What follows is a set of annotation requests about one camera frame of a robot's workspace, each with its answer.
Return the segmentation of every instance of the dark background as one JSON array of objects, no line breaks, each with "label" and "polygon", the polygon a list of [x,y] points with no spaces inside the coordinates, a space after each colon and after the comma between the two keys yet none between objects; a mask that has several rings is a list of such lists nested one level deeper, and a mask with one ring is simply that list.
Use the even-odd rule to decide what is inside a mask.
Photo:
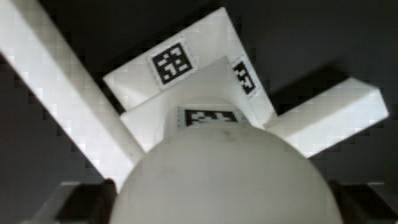
[{"label": "dark background", "polygon": [[[398,189],[397,0],[42,0],[42,3],[120,112],[102,77],[221,6],[228,9],[276,108],[296,105],[326,89],[324,84],[340,79],[338,72],[317,72],[326,65],[379,86],[390,119],[312,161],[329,180],[388,182]],[[0,61],[0,223],[19,223],[33,217],[61,181],[97,183],[102,176]],[[280,98],[282,91],[296,95]]]}]

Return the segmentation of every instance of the white structure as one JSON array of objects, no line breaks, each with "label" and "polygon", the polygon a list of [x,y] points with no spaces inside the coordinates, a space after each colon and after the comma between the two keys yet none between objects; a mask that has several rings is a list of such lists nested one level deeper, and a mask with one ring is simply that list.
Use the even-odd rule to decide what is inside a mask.
[{"label": "white structure", "polygon": [[278,118],[225,8],[107,75],[122,118],[36,1],[0,0],[0,51],[125,186],[114,224],[342,223],[303,155],[388,117],[381,91],[349,79]]}]

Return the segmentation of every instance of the qr-like code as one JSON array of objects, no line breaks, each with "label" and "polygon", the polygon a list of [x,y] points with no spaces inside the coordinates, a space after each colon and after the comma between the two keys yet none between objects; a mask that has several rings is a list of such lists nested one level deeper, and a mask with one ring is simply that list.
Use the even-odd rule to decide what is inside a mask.
[{"label": "qr-like code", "polygon": [[251,77],[251,73],[250,73],[244,61],[241,61],[241,63],[235,65],[234,70],[241,80],[246,94],[251,95],[257,89],[257,84],[253,82],[253,77]]},{"label": "qr-like code", "polygon": [[186,110],[186,123],[191,125],[212,122],[239,122],[234,111]]},{"label": "qr-like code", "polygon": [[161,82],[168,85],[194,69],[182,42],[178,42],[152,58]]}]

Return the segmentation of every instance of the gray surface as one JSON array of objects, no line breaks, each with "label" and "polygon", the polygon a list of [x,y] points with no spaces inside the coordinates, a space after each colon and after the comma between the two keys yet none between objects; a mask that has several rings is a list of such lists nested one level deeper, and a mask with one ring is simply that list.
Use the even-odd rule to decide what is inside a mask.
[{"label": "gray surface", "polygon": [[[93,73],[106,73],[226,6],[269,93],[337,62],[383,88],[392,118],[312,159],[329,179],[398,180],[398,1],[397,0],[43,0]],[[0,222],[38,211],[61,180],[99,181],[58,126],[43,121],[27,89],[0,75]]]}]

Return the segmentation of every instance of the white rectangular block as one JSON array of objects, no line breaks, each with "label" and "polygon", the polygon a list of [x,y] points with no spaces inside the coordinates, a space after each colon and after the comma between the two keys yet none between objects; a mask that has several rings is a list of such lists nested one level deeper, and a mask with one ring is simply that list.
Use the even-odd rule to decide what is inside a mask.
[{"label": "white rectangular block", "polygon": [[351,78],[283,114],[267,131],[312,157],[388,115],[379,88]]},{"label": "white rectangular block", "polygon": [[239,66],[237,78],[251,97],[260,122],[266,124],[276,112],[225,8],[106,76],[107,85],[127,111],[170,88],[175,88],[194,73],[225,57],[232,68]]},{"label": "white rectangular block", "polygon": [[143,149],[38,1],[0,1],[0,51],[106,178],[122,189]]}]

